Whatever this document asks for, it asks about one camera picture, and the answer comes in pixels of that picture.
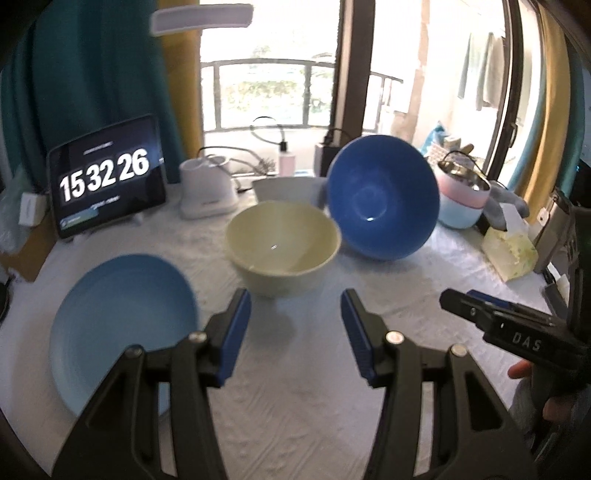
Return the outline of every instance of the bowl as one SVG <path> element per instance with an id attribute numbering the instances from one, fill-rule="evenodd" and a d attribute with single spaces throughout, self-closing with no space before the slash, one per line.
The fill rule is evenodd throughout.
<path id="1" fill-rule="evenodd" d="M 407 257 L 437 224 L 433 171 L 399 138 L 371 135 L 350 142 L 330 167 L 327 189 L 330 214 L 343 239 L 369 258 Z"/>
<path id="2" fill-rule="evenodd" d="M 323 177 L 276 177 L 252 182 L 259 202 L 283 200 L 308 203 L 319 209 L 326 206 L 326 178 Z"/>
<path id="3" fill-rule="evenodd" d="M 471 208 L 440 194 L 439 221 L 450 228 L 466 229 L 474 226 L 483 209 Z"/>
<path id="4" fill-rule="evenodd" d="M 439 191 L 467 207 L 484 208 L 491 195 L 491 184 L 474 165 L 466 166 L 449 158 L 438 162 L 435 168 Z"/>
<path id="5" fill-rule="evenodd" d="M 336 223 L 304 203 L 259 203 L 236 215 L 226 230 L 228 258 L 247 289 L 265 297 L 317 287 L 340 243 Z"/>

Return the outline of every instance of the screw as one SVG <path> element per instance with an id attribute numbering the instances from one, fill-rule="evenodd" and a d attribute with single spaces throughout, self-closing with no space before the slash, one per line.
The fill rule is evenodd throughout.
<path id="1" fill-rule="evenodd" d="M 461 343 L 456 343 L 452 346 L 452 353 L 455 356 L 466 356 L 468 354 L 468 350 Z"/>
<path id="2" fill-rule="evenodd" d="M 393 345 L 400 345 L 404 341 L 404 335 L 400 332 L 386 333 L 386 341 Z"/>
<path id="3" fill-rule="evenodd" d="M 205 332 L 192 332 L 189 333 L 189 341 L 193 343 L 203 343 L 207 340 L 207 333 Z"/>
<path id="4" fill-rule="evenodd" d="M 130 346 L 125 351 L 125 356 L 127 358 L 138 358 L 143 353 L 143 350 L 139 346 Z"/>

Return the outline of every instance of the curtain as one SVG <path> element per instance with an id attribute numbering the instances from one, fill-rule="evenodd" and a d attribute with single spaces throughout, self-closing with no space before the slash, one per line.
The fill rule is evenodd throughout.
<path id="1" fill-rule="evenodd" d="M 515 188 L 515 192 L 530 207 L 529 221 L 536 219 L 556 184 L 570 109 L 570 66 L 564 33 L 544 8 L 540 8 L 540 15 L 546 70 L 545 112 L 540 146 L 532 150 L 528 165 Z"/>
<path id="2" fill-rule="evenodd" d="M 158 0 L 158 8 L 198 4 L 199 0 Z M 203 146 L 201 107 L 201 30 L 160 37 L 168 89 L 186 158 Z"/>
<path id="3" fill-rule="evenodd" d="M 569 130 L 566 135 L 564 154 L 556 180 L 559 188 L 567 197 L 573 190 L 574 178 L 583 151 L 585 137 L 585 91 L 583 64 L 575 47 L 566 39 L 570 64 L 570 115 Z"/>
<path id="4" fill-rule="evenodd" d="M 515 170 L 511 175 L 511 179 L 507 184 L 507 188 L 513 192 L 519 186 L 520 180 L 524 176 L 531 175 L 533 161 L 535 154 L 540 148 L 540 141 L 542 139 L 542 127 L 544 126 L 544 118 L 546 116 L 546 66 L 544 63 L 544 55 L 541 56 L 541 72 L 540 72 L 540 95 L 538 96 L 538 103 L 535 107 L 534 121 L 531 125 L 530 133 L 527 136 L 525 147 L 519 161 L 515 166 Z"/>
<path id="5" fill-rule="evenodd" d="M 2 76 L 9 162 L 46 187 L 47 151 L 129 118 L 158 118 L 168 181 L 180 180 L 183 144 L 163 46 L 149 34 L 157 0 L 53 0 Z"/>

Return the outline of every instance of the cardboard box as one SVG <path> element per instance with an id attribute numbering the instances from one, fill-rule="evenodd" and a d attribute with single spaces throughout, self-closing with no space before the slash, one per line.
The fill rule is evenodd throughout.
<path id="1" fill-rule="evenodd" d="M 31 229 L 31 234 L 21 251 L 15 255 L 0 253 L 0 264 L 6 270 L 13 269 L 27 281 L 35 281 L 46 258 L 56 244 L 57 235 L 50 212 L 41 223 Z"/>

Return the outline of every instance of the table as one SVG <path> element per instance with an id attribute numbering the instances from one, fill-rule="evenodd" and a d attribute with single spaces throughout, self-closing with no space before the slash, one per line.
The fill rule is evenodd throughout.
<path id="1" fill-rule="evenodd" d="M 185 221 L 180 191 L 147 215 L 142 225 L 124 222 L 79 242 L 55 246 L 37 281 L 18 283 L 0 328 L 0 406 L 40 465 L 50 472 L 73 425 L 53 385 L 48 342 L 54 315 L 68 291 L 100 263 L 130 253 L 159 255 L 190 281 L 201 318 L 224 310 L 240 280 L 225 260 L 223 233 L 230 216 Z M 252 193 L 241 208 L 255 203 Z M 474 325 L 439 308 L 442 290 L 476 288 L 546 309 L 541 277 L 530 274 L 504 285 L 478 250 L 476 231 L 438 226 L 417 253 L 397 262 L 375 262 L 343 248 L 317 291 L 293 299 L 255 297 L 234 376 L 210 398 L 220 448 L 230 478 L 359 479 L 373 442 L 383 392 L 359 376 L 339 296 L 356 288 L 366 308 L 420 345 L 447 349 L 464 343 L 502 399 L 515 381 L 506 369 L 515 358 L 482 342 Z M 427 468 L 429 402 L 418 457 Z M 173 472 L 169 420 L 161 425 L 165 471 Z"/>

